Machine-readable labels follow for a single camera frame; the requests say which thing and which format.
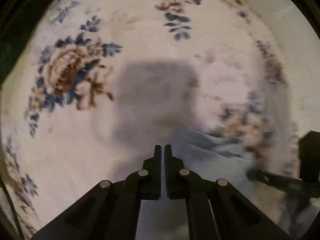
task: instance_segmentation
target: large brown rose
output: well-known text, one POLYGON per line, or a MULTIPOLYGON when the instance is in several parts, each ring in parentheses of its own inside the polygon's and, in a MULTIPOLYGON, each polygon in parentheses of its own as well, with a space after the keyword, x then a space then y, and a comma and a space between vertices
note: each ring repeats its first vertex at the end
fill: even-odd
POLYGON ((44 84, 48 93, 61 95, 74 86, 77 72, 90 61, 85 47, 68 45, 58 49, 44 67, 44 84))

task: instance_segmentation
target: floral fabric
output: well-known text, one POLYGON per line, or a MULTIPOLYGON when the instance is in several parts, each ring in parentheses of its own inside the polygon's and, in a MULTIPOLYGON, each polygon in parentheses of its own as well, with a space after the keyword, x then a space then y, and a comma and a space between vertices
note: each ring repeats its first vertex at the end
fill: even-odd
MULTIPOLYGON (((180 130, 241 138, 261 168, 295 176, 286 65, 243 0, 53 1, 1 94, 26 238, 180 130)), ((282 197, 256 185, 251 200, 278 222, 282 197)))

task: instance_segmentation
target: wire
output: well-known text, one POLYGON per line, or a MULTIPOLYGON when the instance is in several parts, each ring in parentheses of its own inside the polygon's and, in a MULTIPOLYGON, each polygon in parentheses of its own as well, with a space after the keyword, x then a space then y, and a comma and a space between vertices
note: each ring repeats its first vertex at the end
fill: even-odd
POLYGON ((24 235, 23 235, 23 232, 22 232, 22 228, 21 228, 21 225, 20 225, 20 222, 19 222, 19 218, 18 218, 18 215, 17 215, 17 212, 14 208, 14 205, 13 205, 13 202, 12 202, 12 199, 10 197, 10 194, 0 176, 0 187, 3 189, 3 192, 8 200, 8 203, 9 203, 9 206, 10 206, 10 209, 11 209, 11 212, 12 212, 12 215, 13 215, 13 220, 16 224, 16 227, 17 227, 17 230, 18 230, 18 233, 19 233, 19 236, 22 240, 25 240, 24 238, 24 235))

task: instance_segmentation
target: folded cloth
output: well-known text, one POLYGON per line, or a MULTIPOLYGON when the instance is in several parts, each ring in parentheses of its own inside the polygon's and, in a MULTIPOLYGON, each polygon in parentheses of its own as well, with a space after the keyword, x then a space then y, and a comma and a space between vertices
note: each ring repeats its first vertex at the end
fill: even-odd
POLYGON ((203 179, 226 179, 246 198, 254 191, 246 171, 255 166, 252 153, 241 138, 217 138, 195 131, 183 131, 172 144, 172 153, 183 160, 186 169, 203 179))

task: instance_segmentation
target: round metal pin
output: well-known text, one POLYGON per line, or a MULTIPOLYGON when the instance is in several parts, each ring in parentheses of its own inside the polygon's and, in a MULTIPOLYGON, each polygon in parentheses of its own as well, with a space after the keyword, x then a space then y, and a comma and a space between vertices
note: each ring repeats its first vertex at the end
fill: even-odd
POLYGON ((140 170, 140 171, 138 171, 138 174, 141 177, 144 177, 144 176, 147 176, 149 174, 149 172, 147 170, 140 170))
POLYGON ((190 171, 187 170, 187 169, 181 169, 181 170, 179 171, 179 173, 180 173, 182 176, 187 176, 187 175, 190 174, 190 171))
POLYGON ((222 187, 228 185, 228 182, 225 179, 219 179, 218 184, 222 187))
POLYGON ((102 188, 109 187, 110 185, 111 185, 111 183, 108 180, 103 180, 100 182, 100 187, 102 187, 102 188))

